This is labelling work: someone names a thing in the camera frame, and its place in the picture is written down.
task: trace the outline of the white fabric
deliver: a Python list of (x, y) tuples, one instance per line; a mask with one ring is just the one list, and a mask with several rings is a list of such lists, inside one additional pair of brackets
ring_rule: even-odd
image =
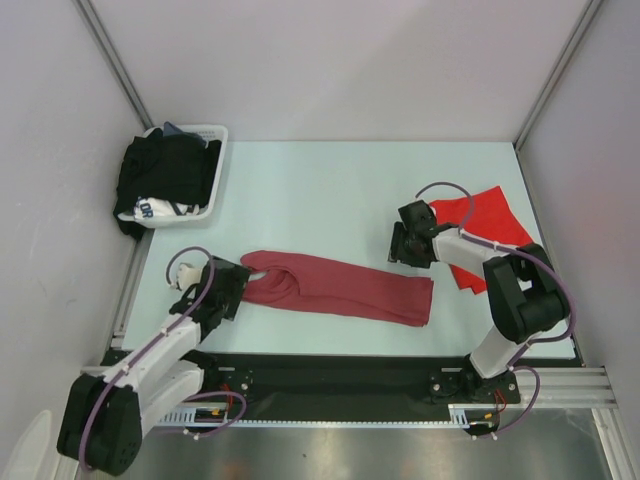
[(133, 209), (133, 217), (135, 220), (142, 220), (154, 217), (197, 215), (199, 211), (198, 205), (184, 205), (157, 198), (139, 198)]

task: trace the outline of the light blue table surface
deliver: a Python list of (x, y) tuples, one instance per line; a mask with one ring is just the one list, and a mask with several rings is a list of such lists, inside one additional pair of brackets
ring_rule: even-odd
[[(236, 142), (227, 147), (216, 206), (206, 228), (156, 230), (123, 342), (136, 348), (158, 329), (179, 293), (164, 269), (175, 252), (201, 245), (239, 262), (255, 250), (299, 252), (435, 282), (422, 328), (242, 303), (201, 350), (233, 353), (461, 356), (493, 322), (486, 293), (460, 291), (447, 265), (418, 270), (387, 262), (397, 209), (427, 183), (447, 180), (479, 193), (500, 185), (511, 209), (540, 241), (509, 143)], [(457, 198), (439, 187), (424, 197)], [(197, 253), (184, 261), (203, 264)], [(549, 335), (566, 328), (558, 325)], [(573, 358), (572, 342), (535, 345), (530, 357)]]

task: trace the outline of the red wire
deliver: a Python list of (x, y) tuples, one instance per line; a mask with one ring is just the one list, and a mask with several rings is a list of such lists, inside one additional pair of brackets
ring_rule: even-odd
[(502, 401), (502, 408), (500, 410), (498, 410), (498, 413), (502, 413), (507, 409), (507, 399), (504, 398), (504, 395), (502, 394), (502, 392), (500, 391), (500, 389), (496, 390), (494, 396), (496, 397), (496, 399), (500, 399), (500, 401)]
[(498, 394), (493, 392), (493, 399), (496, 402), (496, 417), (500, 416), (500, 398), (498, 398)]
[[(222, 389), (226, 390), (227, 392), (230, 392), (231, 389), (229, 388), (229, 385), (227, 385), (226, 383), (224, 383), (222, 385)], [(233, 397), (231, 395), (229, 395), (228, 399), (227, 399), (227, 408), (231, 408), (233, 406)]]

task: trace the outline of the dark red cloth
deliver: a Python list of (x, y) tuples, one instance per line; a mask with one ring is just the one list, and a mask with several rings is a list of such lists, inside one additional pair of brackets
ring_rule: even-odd
[[(507, 199), (500, 187), (494, 187), (486, 192), (473, 196), (475, 210), (471, 219), (464, 226), (469, 233), (495, 240), (500, 243), (522, 247), (533, 240), (520, 222), (511, 213)], [(431, 202), (436, 211), (438, 224), (460, 223), (469, 210), (469, 200), (466, 197), (457, 200), (436, 200)], [(451, 267), (453, 276), (460, 289), (471, 288), (478, 294), (487, 290), (487, 284), (480, 277), (459, 267)]]
[(253, 272), (243, 300), (299, 312), (333, 313), (422, 327), (433, 282), (297, 253), (258, 251), (242, 257)]

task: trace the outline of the metal frame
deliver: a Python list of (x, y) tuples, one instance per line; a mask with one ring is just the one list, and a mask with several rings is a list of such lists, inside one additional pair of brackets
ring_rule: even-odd
[(79, 478), (77, 475), (80, 471), (80, 464), (77, 460), (73, 460), (69, 457), (63, 457), (56, 452), (56, 467), (54, 474), (51, 477), (52, 480), (73, 480)]
[(567, 43), (565, 43), (562, 47), (558, 60), (556, 60), (556, 63), (551, 69), (551, 73), (547, 77), (542, 90), (538, 94), (538, 98), (536, 98), (533, 107), (531, 107), (531, 110), (529, 110), (529, 113), (527, 114), (520, 132), (518, 132), (518, 135), (516, 136), (516, 140), (514, 142), (516, 153), (518, 153), (522, 149), (522, 146), (527, 141), (529, 132), (531, 132), (531, 129), (538, 120), (540, 113), (542, 112), (545, 105), (551, 98), (551, 95), (558, 86), (558, 83), (560, 82), (562, 76), (564, 75), (564, 72), (569, 66), (571, 59), (578, 51), (578, 48), (582, 44), (587, 31), (593, 24), (596, 15), (598, 14), (598, 12), (600, 12), (600, 9), (605, 1), (606, 0), (589, 0), (585, 8), (582, 10), (582, 14), (576, 22), (576, 25), (574, 26), (573, 31), (571, 32), (571, 35), (567, 40)]
[[(104, 27), (100, 17), (92, 4), (91, 0), (72, 0), (76, 5), (80, 16), (86, 23), (89, 33), (94, 38), (96, 45), (100, 49), (109, 69), (112, 71), (116, 81), (121, 86), (123, 94), (127, 98), (134, 112), (136, 113), (140, 123), (145, 129), (151, 128), (154, 125), (151, 116), (149, 115), (144, 102), (139, 95), (130, 75), (125, 68), (122, 59), (115, 48), (115, 45), (109, 34)], [(526, 142), (528, 135), (538, 120), (544, 107), (549, 102), (553, 91), (560, 82), (564, 72), (566, 71), (571, 59), (574, 57), (577, 49), (582, 44), (587, 31), (593, 24), (597, 14), (600, 12), (605, 0), (589, 0), (585, 6), (580, 19), (576, 23), (576, 26), (564, 45), (562, 52), (556, 61), (549, 77), (547, 78), (536, 102), (529, 111), (527, 118), (514, 142), (514, 148), (516, 154), (520, 152), (522, 146)], [(539, 204), (536, 201), (535, 194), (531, 189), (530, 176), (527, 174), (526, 166), (520, 162), (523, 178), (529, 192), (531, 204), (533, 206), (534, 214), (536, 212), (535, 206)], [(146, 260), (149, 247), (151, 245), (152, 233), (145, 235), (143, 240), (136, 245), (134, 250), (130, 268), (126, 274), (126, 278), (123, 284), (123, 288), (120, 295), (119, 306), (114, 318), (114, 337), (112, 346), (118, 347), (121, 344), (122, 337), (126, 330), (127, 320), (135, 298), (135, 293), (142, 275), (143, 265)], [(550, 258), (553, 260), (553, 249), (546, 244), (548, 248)], [(86, 372), (93, 374), (99, 374), (104, 367), (87, 367), (84, 369)], [(634, 479), (640, 478), (638, 466), (635, 463), (633, 454), (630, 449), (630, 442), (624, 431), (623, 422), (620, 417), (620, 412), (617, 409), (617, 404), (611, 385), (606, 376), (606, 372), (603, 368), (587, 369), (587, 368), (539, 368), (538, 369), (542, 387), (538, 401), (535, 408), (591, 408), (594, 419), (596, 421), (600, 439), (606, 453), (609, 466), (615, 480), (618, 479)], [(531, 376), (526, 372), (518, 374), (518, 383), (520, 385), (520, 391), (523, 398), (523, 402), (527, 402), (531, 398), (533, 393), (534, 383)], [(179, 408), (188, 408), (188, 404), (184, 404)], [(478, 408), (477, 405), (452, 405), (450, 411), (452, 413), (452, 422), (458, 422), (459, 425), (464, 424), (461, 422), (458, 413), (464, 411), (466, 407)], [(510, 406), (509, 408), (522, 408), (522, 406)], [(272, 427), (272, 426), (301, 426), (301, 427), (322, 427), (327, 428), (331, 426), (356, 426), (364, 427), (365, 424), (353, 424), (346, 425), (342, 423), (327, 424), (324, 422), (297, 422), (290, 424), (288, 422), (261, 422), (261, 421), (243, 421), (241, 426), (254, 426), (254, 427)], [(433, 428), (433, 424), (429, 422), (414, 422), (412, 426), (417, 428)], [(58, 474), (61, 471), (73, 472), (77, 468), (77, 463), (73, 461), (66, 462), (68, 459), (62, 459), (58, 468)], [(60, 477), (57, 475), (55, 478), (68, 478), (66, 475)]]
[(80, 13), (80, 16), (85, 21), (89, 33), (93, 37), (96, 45), (100, 49), (107, 66), (113, 73), (116, 81), (122, 88), (122, 92), (127, 97), (127, 100), (133, 111), (136, 113), (140, 123), (145, 130), (153, 127), (154, 123), (151, 120), (151, 116), (147, 112), (144, 102), (140, 97), (127, 69), (120, 58), (120, 54), (116, 50), (113, 41), (109, 37), (109, 34), (104, 27), (100, 16), (96, 11), (91, 0), (72, 0)]
[[(210, 411), (214, 408), (222, 409), (224, 403), (208, 404), (182, 404), (167, 414), (159, 423), (159, 428), (164, 427), (191, 427), (209, 428), (216, 427), (220, 423), (216, 422), (196, 422), (196, 412), (198, 410)], [(240, 420), (238, 427), (265, 427), (269, 428), (429, 428), (429, 429), (453, 429), (466, 428), (469, 425), (464, 409), (449, 406), (449, 420), (434, 422), (287, 422), (287, 421), (265, 421), (265, 420)]]
[(630, 449), (631, 441), (625, 431), (620, 410), (594, 409), (593, 418), (613, 480), (640, 478), (640, 469)]

